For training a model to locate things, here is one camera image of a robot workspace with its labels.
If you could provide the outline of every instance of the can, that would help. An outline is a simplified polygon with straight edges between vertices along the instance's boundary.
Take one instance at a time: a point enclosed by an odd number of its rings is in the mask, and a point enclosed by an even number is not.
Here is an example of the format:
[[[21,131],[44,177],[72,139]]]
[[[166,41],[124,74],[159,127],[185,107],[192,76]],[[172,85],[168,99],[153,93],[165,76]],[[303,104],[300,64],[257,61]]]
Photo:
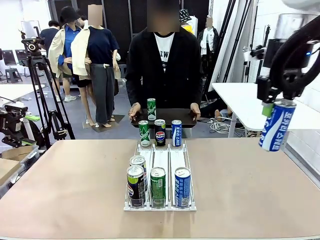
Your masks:
[[[154,138],[157,147],[164,147],[166,145],[166,121],[157,119],[154,121]]]
[[[154,167],[150,172],[151,199],[153,208],[166,206],[166,171],[162,167]]]
[[[148,121],[142,120],[139,121],[139,132],[141,138],[141,146],[147,148],[150,146],[150,129],[148,125]]]
[[[148,110],[148,120],[154,121],[157,119],[157,108],[156,108],[156,99],[148,98],[146,100],[146,106]]]
[[[128,193],[133,208],[142,208],[145,203],[145,176],[142,166],[130,166],[126,170]]]
[[[266,119],[259,145],[268,152],[280,150],[296,109],[292,100],[276,99],[271,116]]]
[[[141,155],[135,155],[130,158],[130,166],[141,166],[143,168],[144,172],[144,187],[147,191],[148,188],[148,179],[147,179],[147,166],[146,166],[146,160],[144,156]]]
[[[180,147],[182,144],[182,122],[173,120],[172,124],[172,146]]]
[[[178,167],[175,172],[175,206],[189,207],[191,172],[186,167]]]

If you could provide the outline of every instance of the white can organizer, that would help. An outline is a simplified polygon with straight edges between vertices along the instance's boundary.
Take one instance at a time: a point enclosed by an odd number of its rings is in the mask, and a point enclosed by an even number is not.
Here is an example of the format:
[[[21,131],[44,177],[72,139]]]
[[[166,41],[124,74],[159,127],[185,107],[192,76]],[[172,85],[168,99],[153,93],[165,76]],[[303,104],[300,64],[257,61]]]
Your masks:
[[[192,171],[189,161],[189,154],[187,149],[187,143],[184,141],[180,147],[172,147],[171,144],[168,144],[167,148],[157,148],[155,144],[152,144],[151,147],[145,148],[141,147],[138,143],[135,149],[134,155],[141,155],[145,158],[146,164],[146,175],[147,175],[147,191],[146,199],[144,201],[143,207],[136,208],[131,205],[131,198],[128,193],[128,184],[125,187],[125,196],[124,196],[124,211],[196,211],[195,203],[195,194],[194,194],[194,184]],[[150,171],[154,167],[160,167],[165,169],[165,182],[166,182],[166,199],[165,207],[163,208],[154,208],[152,206],[151,199],[151,181],[150,181]],[[190,200],[189,207],[180,208],[176,207],[175,203],[175,171],[177,168],[185,167],[188,168],[191,172],[191,181],[190,181]]]

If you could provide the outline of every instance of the blue shirt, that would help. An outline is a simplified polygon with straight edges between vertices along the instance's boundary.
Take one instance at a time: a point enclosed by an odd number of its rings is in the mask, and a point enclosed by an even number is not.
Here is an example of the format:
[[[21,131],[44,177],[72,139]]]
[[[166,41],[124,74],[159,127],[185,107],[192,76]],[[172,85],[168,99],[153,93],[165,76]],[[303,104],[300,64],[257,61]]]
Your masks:
[[[89,26],[88,54],[93,64],[113,64],[113,51],[119,49],[115,36],[109,29]]]
[[[64,48],[63,48],[63,55],[66,58],[72,57],[71,53],[71,43],[75,40],[75,37],[80,33],[81,29],[77,28],[75,31],[71,29],[68,25],[65,26],[65,40],[64,40]],[[65,61],[65,57],[60,55],[58,59],[58,64],[63,65]],[[68,68],[72,69],[72,64],[68,63]]]

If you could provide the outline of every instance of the beige tabletop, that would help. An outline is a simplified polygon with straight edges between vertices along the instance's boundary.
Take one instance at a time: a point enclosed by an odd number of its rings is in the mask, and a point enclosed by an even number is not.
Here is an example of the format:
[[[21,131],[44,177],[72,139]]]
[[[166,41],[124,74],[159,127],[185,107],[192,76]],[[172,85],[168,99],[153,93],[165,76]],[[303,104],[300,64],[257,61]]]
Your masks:
[[[58,141],[0,200],[0,239],[319,238],[320,190],[258,141],[187,140],[196,212],[123,210],[135,140]]]

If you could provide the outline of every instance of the hand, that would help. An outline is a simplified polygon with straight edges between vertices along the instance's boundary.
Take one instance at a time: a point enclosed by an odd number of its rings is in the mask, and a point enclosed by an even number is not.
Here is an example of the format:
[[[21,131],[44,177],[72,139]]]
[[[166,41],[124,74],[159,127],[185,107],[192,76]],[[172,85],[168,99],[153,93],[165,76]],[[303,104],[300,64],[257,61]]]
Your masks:
[[[197,103],[191,103],[190,105],[190,109],[191,111],[196,114],[196,116],[193,118],[193,121],[194,120],[199,120],[200,119],[200,115],[201,115],[201,112],[200,112],[200,109],[199,109],[199,105]]]
[[[85,63],[85,64],[91,64],[91,59],[90,59],[89,57],[86,57],[86,58],[84,59],[84,63]]]
[[[137,112],[139,112],[141,110],[141,105],[140,103],[136,102],[132,105],[132,107],[130,108],[128,115],[129,115],[129,119],[130,120],[136,120],[136,114]]]
[[[72,64],[72,57],[66,57],[66,58],[64,59],[64,62],[65,62],[66,64]]]
[[[114,68],[115,70],[119,70],[119,66],[118,66],[117,61],[112,61],[112,63],[113,63],[113,68]]]

